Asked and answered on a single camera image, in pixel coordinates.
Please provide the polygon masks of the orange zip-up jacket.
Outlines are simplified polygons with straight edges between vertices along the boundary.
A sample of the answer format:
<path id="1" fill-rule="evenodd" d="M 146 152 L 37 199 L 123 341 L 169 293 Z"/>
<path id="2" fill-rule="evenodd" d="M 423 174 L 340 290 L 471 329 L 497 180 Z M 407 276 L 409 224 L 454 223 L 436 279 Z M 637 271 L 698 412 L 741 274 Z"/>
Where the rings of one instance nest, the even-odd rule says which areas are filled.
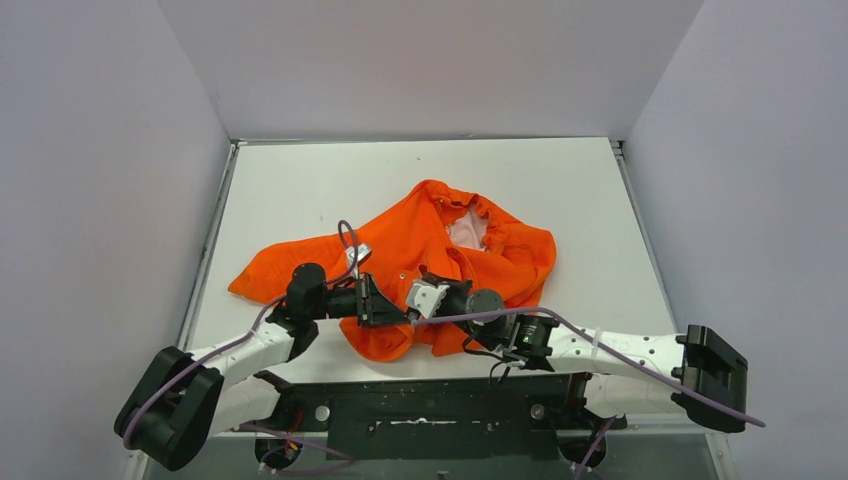
<path id="1" fill-rule="evenodd" d="M 380 291 L 402 305 L 426 273 L 492 289 L 508 307 L 535 306 L 556 263 L 553 235 L 527 225 L 493 201 L 424 180 L 388 210 L 359 228 L 371 249 L 363 269 Z M 330 277 L 346 269 L 336 235 L 276 243 L 260 250 L 229 284 L 230 293 L 267 304 L 282 295 L 294 269 L 321 265 Z"/>

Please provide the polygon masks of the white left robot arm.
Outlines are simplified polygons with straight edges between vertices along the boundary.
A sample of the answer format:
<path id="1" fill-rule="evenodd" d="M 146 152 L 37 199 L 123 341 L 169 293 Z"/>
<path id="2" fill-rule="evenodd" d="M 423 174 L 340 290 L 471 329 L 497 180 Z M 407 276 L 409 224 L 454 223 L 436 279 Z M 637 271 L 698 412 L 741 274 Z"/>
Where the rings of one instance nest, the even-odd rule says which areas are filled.
<path id="1" fill-rule="evenodd" d="M 331 283 L 320 265 L 302 264 L 246 333 L 195 351 L 160 350 L 119 411 L 114 431 L 125 448 L 179 470 L 222 431 L 255 420 L 281 427 L 293 419 L 296 400 L 269 369 L 304 353 L 317 338 L 319 320 L 351 317 L 359 326 L 383 327 L 406 324 L 417 314 L 414 305 L 389 300 L 368 273 Z"/>

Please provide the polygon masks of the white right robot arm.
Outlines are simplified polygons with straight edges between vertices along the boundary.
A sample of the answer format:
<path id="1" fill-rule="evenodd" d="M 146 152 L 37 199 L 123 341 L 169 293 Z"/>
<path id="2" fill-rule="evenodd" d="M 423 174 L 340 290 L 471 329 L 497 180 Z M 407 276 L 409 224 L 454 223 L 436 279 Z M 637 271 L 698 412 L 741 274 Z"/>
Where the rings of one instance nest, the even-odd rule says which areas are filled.
<path id="1" fill-rule="evenodd" d="M 505 371 L 579 376 L 562 400 L 575 426 L 632 414 L 682 414 L 724 433 L 764 424 L 746 411 L 747 359 L 709 327 L 665 335 L 581 327 L 550 309 L 508 308 L 493 290 L 431 275 L 413 282 L 405 303 L 414 325 L 457 326 L 466 353 L 491 357 Z"/>

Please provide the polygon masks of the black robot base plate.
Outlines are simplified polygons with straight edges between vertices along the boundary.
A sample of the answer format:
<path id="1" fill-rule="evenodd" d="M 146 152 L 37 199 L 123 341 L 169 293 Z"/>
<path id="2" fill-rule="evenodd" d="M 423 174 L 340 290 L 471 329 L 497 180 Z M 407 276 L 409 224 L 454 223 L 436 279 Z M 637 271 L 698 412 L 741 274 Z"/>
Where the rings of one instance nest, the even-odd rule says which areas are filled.
<path id="1" fill-rule="evenodd" d="M 285 384 L 261 426 L 325 435 L 356 460 L 580 461 L 604 418 L 585 374 Z"/>

